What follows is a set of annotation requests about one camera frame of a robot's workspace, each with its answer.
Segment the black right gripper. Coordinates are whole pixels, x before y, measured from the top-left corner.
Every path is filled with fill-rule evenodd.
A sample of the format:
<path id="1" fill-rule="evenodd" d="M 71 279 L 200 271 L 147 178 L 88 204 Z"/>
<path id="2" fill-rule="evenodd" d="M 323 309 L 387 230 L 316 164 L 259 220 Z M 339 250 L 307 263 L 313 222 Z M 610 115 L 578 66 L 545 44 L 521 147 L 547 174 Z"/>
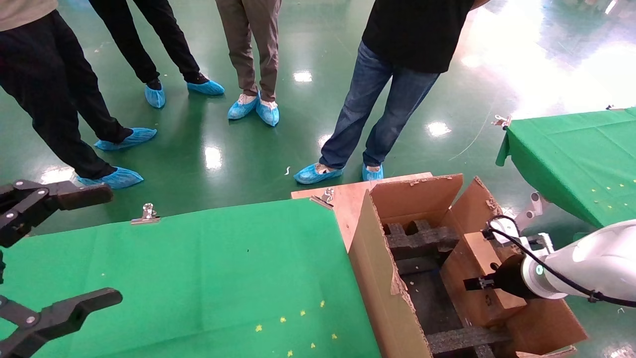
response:
<path id="1" fill-rule="evenodd" d="M 524 260 L 525 255 L 511 255 L 496 269 L 496 283 L 494 274 L 487 274 L 477 278 L 464 279 L 464 288 L 467 291 L 499 288 L 516 297 L 528 299 L 528 288 L 522 274 Z"/>

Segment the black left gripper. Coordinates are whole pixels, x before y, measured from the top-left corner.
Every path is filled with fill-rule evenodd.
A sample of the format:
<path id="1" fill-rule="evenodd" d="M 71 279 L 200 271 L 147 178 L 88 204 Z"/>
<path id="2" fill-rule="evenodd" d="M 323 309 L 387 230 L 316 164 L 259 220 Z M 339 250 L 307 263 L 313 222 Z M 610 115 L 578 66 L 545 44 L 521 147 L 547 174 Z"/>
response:
<path id="1" fill-rule="evenodd" d="M 9 248 L 57 211 L 95 206 L 113 200 L 109 185 L 76 186 L 71 181 L 40 184 L 18 180 L 0 188 L 0 245 Z M 5 262 L 0 251 L 0 284 Z M 52 340 L 79 331 L 91 313 L 120 304 L 120 291 L 107 287 L 77 295 L 34 311 L 4 295 L 0 317 L 16 325 L 0 343 L 3 358 L 31 358 Z"/>

